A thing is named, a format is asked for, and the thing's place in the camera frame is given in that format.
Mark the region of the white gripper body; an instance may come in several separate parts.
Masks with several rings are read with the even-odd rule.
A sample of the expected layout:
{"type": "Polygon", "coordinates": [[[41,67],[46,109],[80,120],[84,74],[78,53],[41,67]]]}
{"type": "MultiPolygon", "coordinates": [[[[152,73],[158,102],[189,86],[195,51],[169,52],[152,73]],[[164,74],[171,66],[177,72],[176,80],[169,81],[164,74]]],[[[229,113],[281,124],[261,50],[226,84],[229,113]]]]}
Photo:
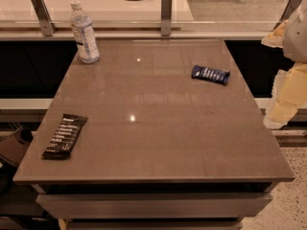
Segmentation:
{"type": "Polygon", "coordinates": [[[285,26],[283,54],[295,62],[307,62],[307,0],[291,14],[285,26]]]}

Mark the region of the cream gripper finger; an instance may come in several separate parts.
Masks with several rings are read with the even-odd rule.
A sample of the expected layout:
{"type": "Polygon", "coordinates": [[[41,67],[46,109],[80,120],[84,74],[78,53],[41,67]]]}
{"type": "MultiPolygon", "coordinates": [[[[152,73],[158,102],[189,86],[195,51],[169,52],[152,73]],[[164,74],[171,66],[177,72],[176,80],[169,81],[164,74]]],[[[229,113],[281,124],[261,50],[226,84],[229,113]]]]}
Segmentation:
{"type": "Polygon", "coordinates": [[[261,40],[261,44],[272,48],[282,48],[283,37],[287,23],[288,21],[285,20],[280,25],[278,25],[276,29],[274,29],[261,40]]]}
{"type": "Polygon", "coordinates": [[[263,123],[269,129],[280,129],[307,103],[307,64],[296,62],[288,70],[279,70],[272,86],[272,98],[263,123]]]}

